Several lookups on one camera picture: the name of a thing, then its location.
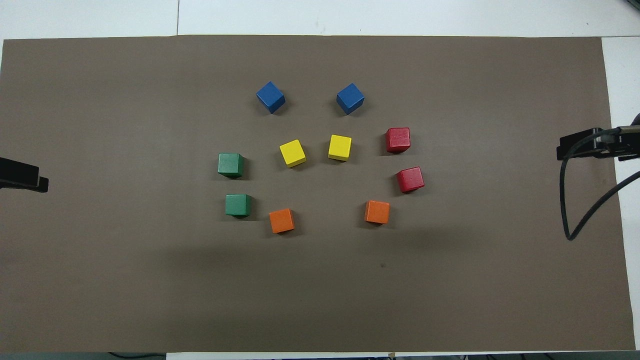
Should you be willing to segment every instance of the black device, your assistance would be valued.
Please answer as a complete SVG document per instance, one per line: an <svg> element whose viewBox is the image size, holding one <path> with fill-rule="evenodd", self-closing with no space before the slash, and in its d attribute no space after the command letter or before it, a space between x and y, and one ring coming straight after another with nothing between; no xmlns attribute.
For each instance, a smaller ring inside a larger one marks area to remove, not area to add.
<svg viewBox="0 0 640 360"><path fill-rule="evenodd" d="M566 219L566 203L564 200L564 175L566 164L572 158L618 158L619 161L640 158L640 114L630 126L619 126L604 130L594 127L560 138L560 146L556 147L556 158L562 160L560 166L560 213L562 216L564 235L573 240L593 214L615 193L640 177L640 171L622 180L611 188L589 208L573 231L569 231Z"/></svg>
<svg viewBox="0 0 640 360"><path fill-rule="evenodd" d="M0 188L45 193L49 191L49 179L39 173L40 168L36 166L0 158Z"/></svg>

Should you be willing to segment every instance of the green cube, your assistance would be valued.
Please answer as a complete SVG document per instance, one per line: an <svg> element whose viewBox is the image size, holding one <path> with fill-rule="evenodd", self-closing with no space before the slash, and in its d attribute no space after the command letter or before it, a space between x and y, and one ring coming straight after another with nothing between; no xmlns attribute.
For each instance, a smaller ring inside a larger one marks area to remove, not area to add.
<svg viewBox="0 0 640 360"><path fill-rule="evenodd" d="M245 193L228 193L225 214L233 217L247 217L251 214L251 197Z"/></svg>
<svg viewBox="0 0 640 360"><path fill-rule="evenodd" d="M227 177L241 177L244 158L234 152L221 152L218 156L218 173Z"/></svg>

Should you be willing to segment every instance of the blue cube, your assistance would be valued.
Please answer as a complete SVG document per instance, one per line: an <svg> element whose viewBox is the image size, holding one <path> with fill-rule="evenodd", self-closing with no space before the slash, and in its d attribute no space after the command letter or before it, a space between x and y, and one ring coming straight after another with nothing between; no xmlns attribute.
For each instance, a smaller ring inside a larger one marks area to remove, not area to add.
<svg viewBox="0 0 640 360"><path fill-rule="evenodd" d="M344 110L344 113L349 115L359 108L364 102L364 95L358 89L358 87L351 83L346 88L342 89L338 96L336 96L335 100L338 102L338 105Z"/></svg>
<svg viewBox="0 0 640 360"><path fill-rule="evenodd" d="M255 95L272 114L284 104L284 94L270 81Z"/></svg>

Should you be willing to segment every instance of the cube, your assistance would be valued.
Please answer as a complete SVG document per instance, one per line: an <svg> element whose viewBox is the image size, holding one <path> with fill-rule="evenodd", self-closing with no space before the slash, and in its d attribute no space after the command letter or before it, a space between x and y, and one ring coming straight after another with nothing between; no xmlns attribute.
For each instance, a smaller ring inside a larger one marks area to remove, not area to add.
<svg viewBox="0 0 640 360"><path fill-rule="evenodd" d="M422 172L420 167L412 167L401 170L396 174L398 178L398 184L400 190L403 193L412 192L416 189L424 187L424 180L422 180Z"/></svg>
<svg viewBox="0 0 640 360"><path fill-rule="evenodd" d="M241 177L244 170L244 158L234 152L221 152L218 155L218 173L227 177Z"/></svg>
<svg viewBox="0 0 640 360"><path fill-rule="evenodd" d="M285 102L284 94L270 81L258 90L255 95L272 114Z"/></svg>
<svg viewBox="0 0 640 360"><path fill-rule="evenodd" d="M295 228L291 209L283 209L269 213L269 221L271 222L271 230L274 234L283 233Z"/></svg>
<svg viewBox="0 0 640 360"><path fill-rule="evenodd" d="M305 151L302 150L302 144L300 144L300 140L298 139L281 145L280 152L282 153L282 158L284 159L284 163L287 164L287 167L300 165L307 160Z"/></svg>
<svg viewBox="0 0 640 360"><path fill-rule="evenodd" d="M375 224L386 224L389 222L389 209L391 205L384 201L367 201L364 211L364 220Z"/></svg>
<svg viewBox="0 0 640 360"><path fill-rule="evenodd" d="M338 105L340 105L344 113L349 115L353 110L356 110L362 105L364 102L364 95L362 95L362 92L360 92L354 83L351 83L338 93L335 100L338 102Z"/></svg>
<svg viewBox="0 0 640 360"><path fill-rule="evenodd" d="M329 158L341 161L349 159L351 152L351 138L348 136L331 135L329 141Z"/></svg>
<svg viewBox="0 0 640 360"><path fill-rule="evenodd" d="M411 147L408 127L391 127L385 134L388 152L403 152Z"/></svg>
<svg viewBox="0 0 640 360"><path fill-rule="evenodd" d="M251 197L245 193L228 193L225 201L225 214L233 217L251 215Z"/></svg>

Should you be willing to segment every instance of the yellow cube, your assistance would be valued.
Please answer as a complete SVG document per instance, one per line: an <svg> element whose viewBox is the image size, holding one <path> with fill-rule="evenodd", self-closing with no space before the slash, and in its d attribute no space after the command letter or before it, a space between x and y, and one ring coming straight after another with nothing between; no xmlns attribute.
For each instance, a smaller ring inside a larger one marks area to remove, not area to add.
<svg viewBox="0 0 640 360"><path fill-rule="evenodd" d="M351 138L348 136L331 135L329 142L329 158L347 161L351 152Z"/></svg>
<svg viewBox="0 0 640 360"><path fill-rule="evenodd" d="M287 167L300 165L307 160L305 152L302 150L300 140L298 139L281 145L280 152L282 153L284 163L287 164Z"/></svg>

